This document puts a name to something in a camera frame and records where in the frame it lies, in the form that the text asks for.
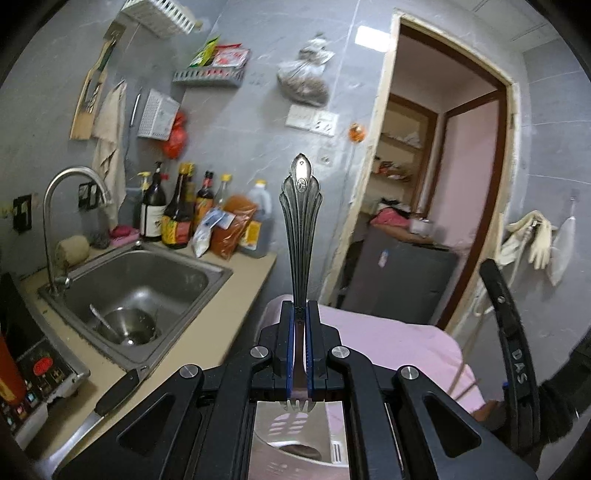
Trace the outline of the person right hand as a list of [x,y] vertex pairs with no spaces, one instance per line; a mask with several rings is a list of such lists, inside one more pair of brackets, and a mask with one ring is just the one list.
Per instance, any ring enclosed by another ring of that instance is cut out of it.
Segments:
[[549,444],[565,437],[590,407],[590,352],[577,349],[568,361],[530,396],[513,404],[492,400],[472,416],[530,467],[537,469]]

